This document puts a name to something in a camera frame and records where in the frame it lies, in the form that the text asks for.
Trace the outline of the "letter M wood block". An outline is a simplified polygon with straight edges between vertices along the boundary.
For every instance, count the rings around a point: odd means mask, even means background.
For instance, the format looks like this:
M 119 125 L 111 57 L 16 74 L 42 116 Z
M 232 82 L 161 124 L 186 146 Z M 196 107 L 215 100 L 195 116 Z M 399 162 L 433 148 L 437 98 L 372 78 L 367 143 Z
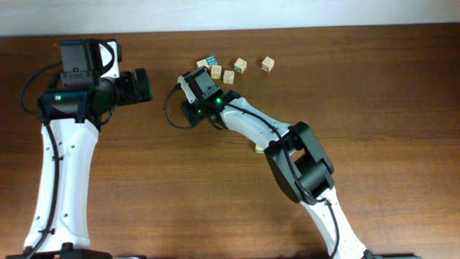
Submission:
M 264 148 L 259 146 L 258 144 L 255 145 L 255 149 L 254 149 L 255 153 L 261 153 L 261 154 L 264 154 Z

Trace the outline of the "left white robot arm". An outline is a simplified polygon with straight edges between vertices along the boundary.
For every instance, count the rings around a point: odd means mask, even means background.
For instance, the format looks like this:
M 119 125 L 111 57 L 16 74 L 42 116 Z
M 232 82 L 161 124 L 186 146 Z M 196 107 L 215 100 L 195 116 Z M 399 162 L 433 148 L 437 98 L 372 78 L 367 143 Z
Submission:
M 109 123 L 104 114 L 115 108 L 152 100 L 147 72 L 77 74 L 73 86 L 64 83 L 69 74 L 53 75 L 38 98 L 42 124 L 42 172 L 34 219 L 24 241 L 24 254 L 54 253 L 69 245 L 90 246 L 87 220 L 91 162 L 101 128 Z

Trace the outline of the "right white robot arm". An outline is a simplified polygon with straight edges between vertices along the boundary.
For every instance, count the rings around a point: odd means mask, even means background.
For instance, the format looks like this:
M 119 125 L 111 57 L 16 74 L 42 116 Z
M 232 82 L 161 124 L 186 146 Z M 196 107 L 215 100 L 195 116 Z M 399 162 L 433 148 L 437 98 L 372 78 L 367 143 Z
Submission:
M 190 123 L 207 118 L 263 148 L 278 186 L 312 217 L 330 258 L 367 256 L 365 245 L 352 230 L 337 198 L 334 167 L 306 123 L 279 122 L 234 91 L 198 96 L 187 90 L 185 95 L 181 107 Z

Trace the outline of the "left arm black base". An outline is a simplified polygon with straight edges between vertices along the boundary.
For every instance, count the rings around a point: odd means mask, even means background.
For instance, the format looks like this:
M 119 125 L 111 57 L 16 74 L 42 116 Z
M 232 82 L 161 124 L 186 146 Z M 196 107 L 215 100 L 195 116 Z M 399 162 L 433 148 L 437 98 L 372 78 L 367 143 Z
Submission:
M 32 259 L 112 259 L 109 253 L 89 250 L 74 249 L 70 246 L 64 246 L 61 250 L 35 253 Z

